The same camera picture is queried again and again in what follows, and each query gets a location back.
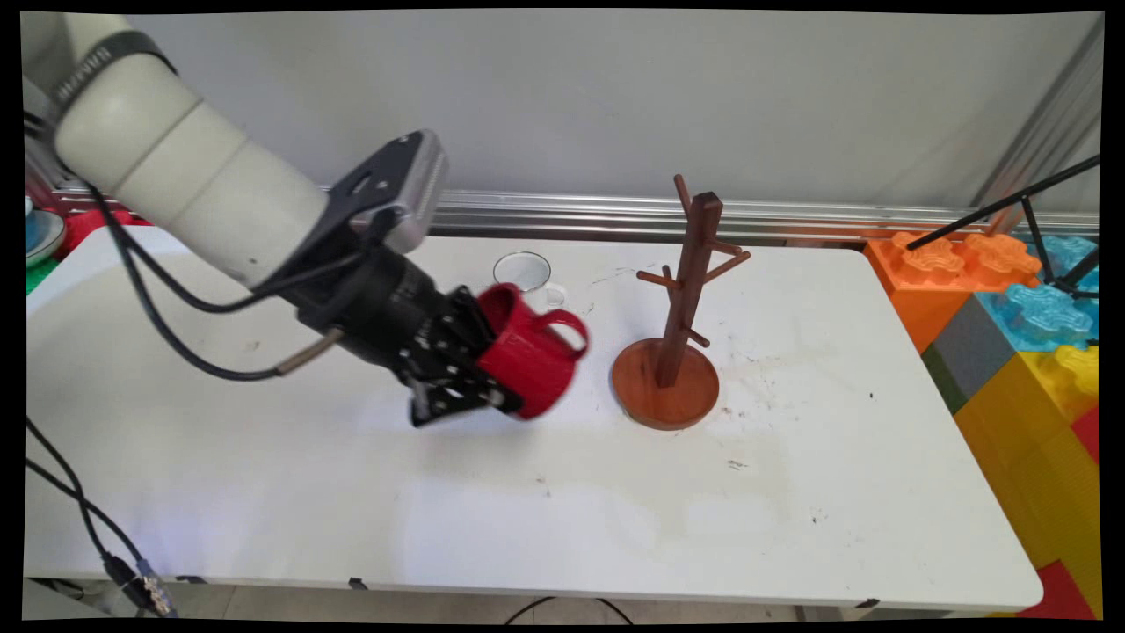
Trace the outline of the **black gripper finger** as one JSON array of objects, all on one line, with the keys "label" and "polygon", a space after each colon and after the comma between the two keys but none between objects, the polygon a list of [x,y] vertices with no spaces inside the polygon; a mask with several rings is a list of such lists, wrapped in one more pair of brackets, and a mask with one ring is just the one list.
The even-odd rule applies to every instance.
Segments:
[{"label": "black gripper finger", "polygon": [[395,374],[410,389],[410,424],[425,427],[483,408],[518,413],[522,396],[475,364],[461,347],[402,349]]},{"label": "black gripper finger", "polygon": [[439,311],[441,327],[453,337],[458,354],[477,363],[496,341],[489,317],[466,284],[457,286],[443,296],[443,300]]}]

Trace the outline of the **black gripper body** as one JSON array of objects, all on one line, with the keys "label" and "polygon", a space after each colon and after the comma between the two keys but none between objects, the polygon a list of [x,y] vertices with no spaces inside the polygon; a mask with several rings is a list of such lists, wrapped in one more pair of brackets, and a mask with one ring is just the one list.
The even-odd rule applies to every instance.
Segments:
[{"label": "black gripper body", "polygon": [[403,370],[402,350],[446,311],[447,299],[410,259],[371,250],[345,272],[297,286],[294,306],[306,327],[342,331],[340,345],[366,363]]}]

